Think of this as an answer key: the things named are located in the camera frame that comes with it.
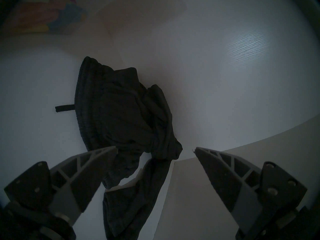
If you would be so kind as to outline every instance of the colorful poster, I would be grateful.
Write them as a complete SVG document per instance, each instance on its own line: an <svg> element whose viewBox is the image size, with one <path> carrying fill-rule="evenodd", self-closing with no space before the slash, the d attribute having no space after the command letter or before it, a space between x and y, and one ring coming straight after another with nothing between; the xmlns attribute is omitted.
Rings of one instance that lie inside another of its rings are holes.
<svg viewBox="0 0 320 240"><path fill-rule="evenodd" d="M4 34L68 33L87 17L76 0L20 0L1 27Z"/></svg>

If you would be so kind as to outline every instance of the bolt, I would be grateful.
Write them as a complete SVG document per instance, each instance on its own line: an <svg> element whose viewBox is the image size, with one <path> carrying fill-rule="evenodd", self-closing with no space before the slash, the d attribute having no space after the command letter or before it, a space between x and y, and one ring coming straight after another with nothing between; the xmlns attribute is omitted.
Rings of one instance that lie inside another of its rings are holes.
<svg viewBox="0 0 320 240"><path fill-rule="evenodd" d="M294 181L294 180L289 180L288 181L288 184L290 185L290 186L296 186L297 185L297 183Z"/></svg>
<svg viewBox="0 0 320 240"><path fill-rule="evenodd" d="M275 167L272 163L267 163L266 166L270 167L270 168L274 168Z"/></svg>
<svg viewBox="0 0 320 240"><path fill-rule="evenodd" d="M276 196L278 194L278 190L276 190L273 187L270 187L270 188L268 188L268 193L273 195L273 196Z"/></svg>

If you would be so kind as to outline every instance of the black cloth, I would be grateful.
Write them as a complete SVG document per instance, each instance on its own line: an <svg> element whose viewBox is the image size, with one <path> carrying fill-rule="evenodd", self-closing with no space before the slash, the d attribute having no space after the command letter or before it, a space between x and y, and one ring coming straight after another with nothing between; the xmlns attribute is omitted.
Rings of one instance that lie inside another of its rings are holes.
<svg viewBox="0 0 320 240"><path fill-rule="evenodd" d="M107 239L137 239L171 161L182 151L165 96L157 85L146 89L135 68L114 71L86 57L79 72L74 108L88 151L118 148L103 180L107 189L134 173L143 152L151 153L152 159L135 186L106 192L103 199Z"/></svg>

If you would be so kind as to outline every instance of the fabric strap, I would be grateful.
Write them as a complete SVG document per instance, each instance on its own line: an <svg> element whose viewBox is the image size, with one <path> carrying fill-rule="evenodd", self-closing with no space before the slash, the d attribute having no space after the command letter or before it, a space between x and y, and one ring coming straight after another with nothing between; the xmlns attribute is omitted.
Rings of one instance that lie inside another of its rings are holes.
<svg viewBox="0 0 320 240"><path fill-rule="evenodd" d="M64 112L64 111L71 111L75 109L75 105L63 105L63 106L56 106L56 112Z"/></svg>

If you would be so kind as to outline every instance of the dark gray fabric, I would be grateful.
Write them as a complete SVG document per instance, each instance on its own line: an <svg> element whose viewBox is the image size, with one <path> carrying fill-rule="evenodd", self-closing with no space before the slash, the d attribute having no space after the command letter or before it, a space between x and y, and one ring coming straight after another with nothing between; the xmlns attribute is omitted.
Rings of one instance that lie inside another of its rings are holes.
<svg viewBox="0 0 320 240"><path fill-rule="evenodd" d="M107 189L134 173L143 152L152 155L134 187L105 193L103 200L107 239L137 239L170 162L178 159L182 151L173 133L165 96L157 85L146 89L135 68L114 71L86 57L79 72L74 106L88 151L118 148L103 180Z"/></svg>

